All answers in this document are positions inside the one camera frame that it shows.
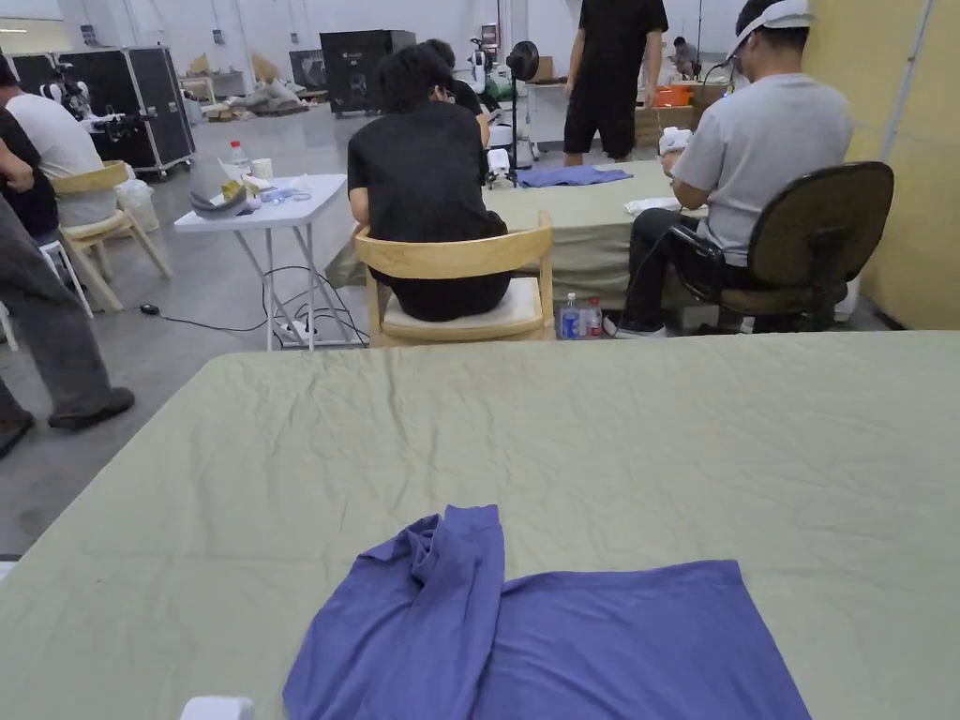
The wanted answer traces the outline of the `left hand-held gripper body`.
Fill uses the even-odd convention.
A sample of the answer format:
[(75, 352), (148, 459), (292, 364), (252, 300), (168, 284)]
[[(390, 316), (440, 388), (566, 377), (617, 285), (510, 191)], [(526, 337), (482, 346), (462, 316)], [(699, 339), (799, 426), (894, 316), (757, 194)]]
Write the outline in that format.
[(193, 697), (184, 707), (179, 720), (253, 720), (254, 704), (247, 697)]

